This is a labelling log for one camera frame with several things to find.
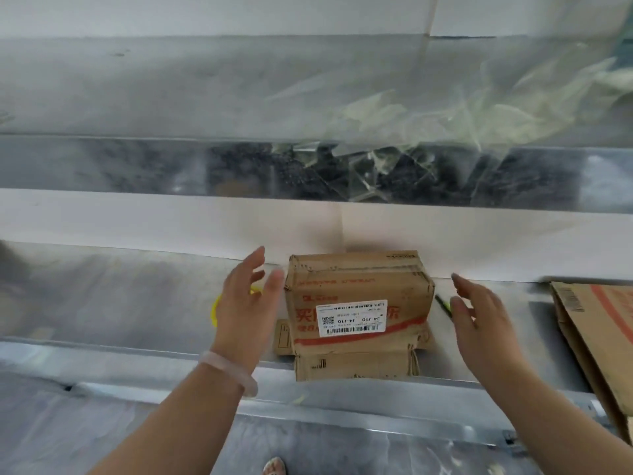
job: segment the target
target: forearm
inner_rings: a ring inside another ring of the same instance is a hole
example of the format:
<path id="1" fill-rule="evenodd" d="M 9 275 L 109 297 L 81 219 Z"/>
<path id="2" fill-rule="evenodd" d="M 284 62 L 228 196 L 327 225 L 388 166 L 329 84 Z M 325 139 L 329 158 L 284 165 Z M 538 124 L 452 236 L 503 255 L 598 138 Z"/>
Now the forearm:
<path id="1" fill-rule="evenodd" d="M 486 389 L 547 475 L 633 472 L 633 449 L 534 373 L 507 375 Z"/>
<path id="2" fill-rule="evenodd" d="M 243 390 L 216 368 L 198 365 L 90 475 L 208 475 Z"/>

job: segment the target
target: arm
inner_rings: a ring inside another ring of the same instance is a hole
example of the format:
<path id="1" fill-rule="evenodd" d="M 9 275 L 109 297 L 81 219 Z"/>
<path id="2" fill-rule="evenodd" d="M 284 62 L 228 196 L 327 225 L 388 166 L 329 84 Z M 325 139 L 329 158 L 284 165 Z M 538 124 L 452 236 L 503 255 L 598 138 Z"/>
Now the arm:
<path id="1" fill-rule="evenodd" d="M 594 422 L 534 373 L 499 297 L 453 276 L 451 311 L 460 353 L 517 430 L 544 473 L 633 473 L 633 449 Z"/>
<path id="2" fill-rule="evenodd" d="M 252 374 L 272 332 L 284 273 L 274 270 L 263 292 L 249 294 L 262 279 L 260 247 L 224 282 L 211 351 Z M 233 424 L 244 389 L 224 372 L 201 364 L 159 407 L 89 473 L 90 475 L 208 475 Z"/>

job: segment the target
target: red stripe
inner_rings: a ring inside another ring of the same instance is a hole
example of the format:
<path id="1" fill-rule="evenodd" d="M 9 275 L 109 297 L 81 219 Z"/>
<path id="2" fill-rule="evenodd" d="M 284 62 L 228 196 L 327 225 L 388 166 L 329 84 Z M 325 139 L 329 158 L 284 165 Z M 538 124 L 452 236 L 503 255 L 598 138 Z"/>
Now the red stripe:
<path id="1" fill-rule="evenodd" d="M 416 319 L 407 320 L 406 322 L 400 322 L 398 324 L 392 325 L 391 327 L 387 327 L 384 332 L 380 333 L 367 333 L 367 334 L 358 334 L 358 335 L 340 335 L 337 337 L 326 337 L 326 338 L 295 338 L 295 344 L 301 345 L 329 345 L 330 343 L 345 343 L 348 341 L 356 341 L 356 340 L 366 340 L 368 338 L 376 338 L 381 335 L 386 335 L 387 333 L 398 332 L 403 330 L 411 325 L 422 325 L 427 321 L 426 317 L 418 317 Z"/>
<path id="2" fill-rule="evenodd" d="M 618 310 L 613 306 L 613 303 L 611 303 L 611 300 L 609 300 L 609 297 L 606 295 L 603 288 L 600 287 L 600 285 L 592 285 L 591 291 L 594 293 L 598 301 L 602 304 L 606 313 L 618 326 L 618 328 L 622 332 L 622 335 L 629 339 L 629 342 L 633 343 L 633 330 L 631 330 L 631 328 L 627 325 L 627 322 L 624 321 Z"/>

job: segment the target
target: bracelet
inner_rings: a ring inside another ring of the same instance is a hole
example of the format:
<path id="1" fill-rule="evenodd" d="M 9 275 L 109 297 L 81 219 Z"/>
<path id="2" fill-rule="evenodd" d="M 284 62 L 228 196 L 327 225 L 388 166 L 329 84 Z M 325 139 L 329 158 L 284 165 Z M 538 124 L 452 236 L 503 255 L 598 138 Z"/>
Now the bracelet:
<path id="1" fill-rule="evenodd" d="M 233 380 L 244 387 L 244 396 L 248 398 L 257 396 L 257 382 L 255 379 L 246 373 L 246 370 L 239 365 L 234 364 L 232 361 L 227 360 L 212 351 L 205 351 L 202 355 L 200 355 L 198 364 L 207 364 L 226 373 L 226 375 L 233 378 Z"/>

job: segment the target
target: hand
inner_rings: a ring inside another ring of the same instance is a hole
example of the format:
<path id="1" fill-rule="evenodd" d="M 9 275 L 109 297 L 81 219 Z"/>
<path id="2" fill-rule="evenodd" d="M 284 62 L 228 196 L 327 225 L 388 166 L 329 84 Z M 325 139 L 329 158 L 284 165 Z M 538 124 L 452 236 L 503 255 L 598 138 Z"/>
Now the hand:
<path id="1" fill-rule="evenodd" d="M 249 374 L 270 343 L 284 288 L 284 272 L 276 269 L 268 277 L 264 290 L 251 295 L 251 284 L 265 274 L 263 270 L 254 270 L 263 264 L 264 247 L 260 246 L 226 277 L 215 312 L 218 330 L 211 351 L 241 365 Z"/>
<path id="2" fill-rule="evenodd" d="M 532 372 L 499 297 L 455 273 L 452 278 L 459 295 L 451 298 L 457 346 L 477 380 L 489 388 L 517 371 Z M 469 299 L 473 308 L 468 308 L 460 296 Z"/>

